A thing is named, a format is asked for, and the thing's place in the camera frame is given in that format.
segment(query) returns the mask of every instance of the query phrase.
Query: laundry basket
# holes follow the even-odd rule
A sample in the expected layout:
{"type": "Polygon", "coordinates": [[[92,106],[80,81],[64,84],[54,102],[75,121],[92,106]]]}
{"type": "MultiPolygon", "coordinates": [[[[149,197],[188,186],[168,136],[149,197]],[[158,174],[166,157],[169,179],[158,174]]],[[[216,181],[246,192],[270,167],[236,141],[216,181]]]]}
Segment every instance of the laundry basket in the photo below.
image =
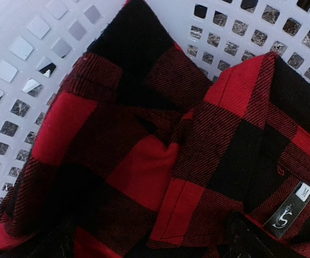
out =
{"type": "MultiPolygon", "coordinates": [[[[271,50],[310,83],[308,0],[146,2],[212,81],[228,67],[271,50]]],[[[0,202],[61,81],[124,3],[0,0],[0,202]]]]}

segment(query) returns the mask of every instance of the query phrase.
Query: flannel shirt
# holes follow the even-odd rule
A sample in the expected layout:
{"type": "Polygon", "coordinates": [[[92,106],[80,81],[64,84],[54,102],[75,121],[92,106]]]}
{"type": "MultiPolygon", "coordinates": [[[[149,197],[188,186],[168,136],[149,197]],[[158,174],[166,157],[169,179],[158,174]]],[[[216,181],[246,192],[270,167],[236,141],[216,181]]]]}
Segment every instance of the flannel shirt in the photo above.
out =
{"type": "MultiPolygon", "coordinates": [[[[301,181],[310,185],[310,85],[269,53],[212,86],[131,0],[51,104],[1,204],[0,257],[229,257],[231,212],[264,234],[301,181]],[[7,255],[66,217],[65,241],[46,233],[40,256],[37,245],[7,255]]],[[[292,255],[271,257],[310,257],[310,202],[280,240],[266,236],[292,255]]]]}

